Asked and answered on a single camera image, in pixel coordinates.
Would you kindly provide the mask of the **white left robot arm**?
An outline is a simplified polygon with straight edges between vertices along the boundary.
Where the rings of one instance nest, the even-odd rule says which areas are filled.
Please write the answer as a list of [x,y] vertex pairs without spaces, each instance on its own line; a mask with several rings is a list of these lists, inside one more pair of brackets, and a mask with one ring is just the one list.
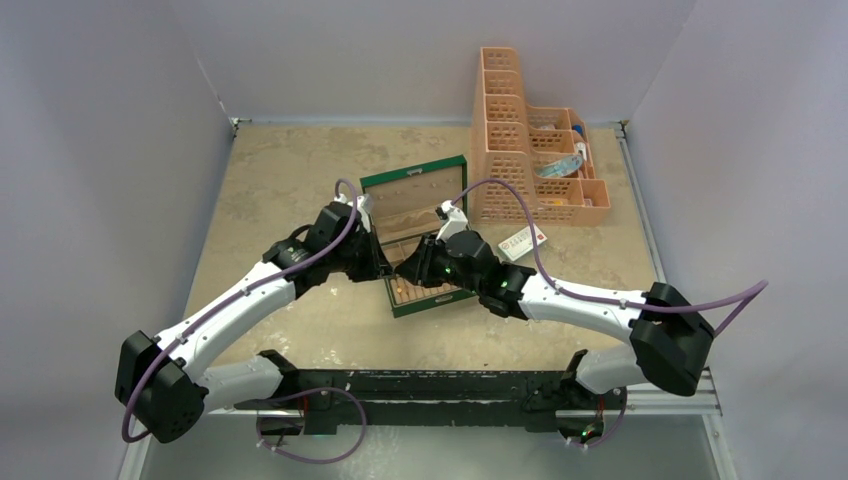
[[338,195],[315,222],[274,243],[235,285],[176,325],[122,344],[115,396],[124,405],[121,435],[133,443],[161,443],[184,435],[202,415],[264,400],[284,409],[297,399],[298,382],[275,353],[213,366],[260,321],[325,283],[335,273],[352,282],[386,278],[391,267],[371,225],[369,195]]

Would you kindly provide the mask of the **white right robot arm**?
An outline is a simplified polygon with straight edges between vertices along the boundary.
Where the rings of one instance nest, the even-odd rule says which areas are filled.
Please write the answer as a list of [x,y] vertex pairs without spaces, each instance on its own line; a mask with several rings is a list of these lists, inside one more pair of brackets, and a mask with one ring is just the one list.
[[709,323],[668,284],[656,282],[643,292],[547,280],[531,267],[501,261],[472,230],[448,240],[424,236],[394,271],[418,286],[467,290],[499,317],[557,321],[619,340],[613,348],[575,358],[561,392],[576,407],[640,383],[690,397],[715,339]]

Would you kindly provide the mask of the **green jewelry box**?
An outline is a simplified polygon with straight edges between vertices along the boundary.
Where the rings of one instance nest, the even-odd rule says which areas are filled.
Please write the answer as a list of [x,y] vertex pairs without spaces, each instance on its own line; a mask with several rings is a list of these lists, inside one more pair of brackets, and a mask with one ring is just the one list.
[[[373,229],[387,259],[396,267],[413,253],[422,236],[440,228],[435,209],[467,187],[467,161],[457,155],[362,177],[360,184],[373,200]],[[472,296],[448,284],[424,288],[397,275],[387,278],[385,287],[395,318]]]

